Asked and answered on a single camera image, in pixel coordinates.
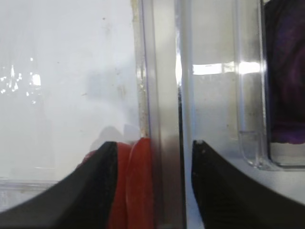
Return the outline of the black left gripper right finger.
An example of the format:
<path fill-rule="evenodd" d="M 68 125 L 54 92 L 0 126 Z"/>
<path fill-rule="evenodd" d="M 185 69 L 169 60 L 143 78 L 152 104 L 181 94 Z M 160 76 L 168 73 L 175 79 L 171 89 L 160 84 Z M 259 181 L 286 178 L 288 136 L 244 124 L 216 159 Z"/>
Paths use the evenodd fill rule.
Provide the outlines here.
<path fill-rule="evenodd" d="M 206 229 L 303 229 L 305 206 L 251 179 L 193 141 L 192 188 Z"/>

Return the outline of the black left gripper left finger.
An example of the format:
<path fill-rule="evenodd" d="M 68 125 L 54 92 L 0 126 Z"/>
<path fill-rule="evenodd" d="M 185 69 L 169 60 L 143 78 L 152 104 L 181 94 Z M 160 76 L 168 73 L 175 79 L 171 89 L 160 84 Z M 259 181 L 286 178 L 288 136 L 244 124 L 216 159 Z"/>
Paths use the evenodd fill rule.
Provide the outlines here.
<path fill-rule="evenodd" d="M 0 214 L 2 229 L 105 229 L 118 179 L 118 144 L 104 143 L 69 176 Z"/>

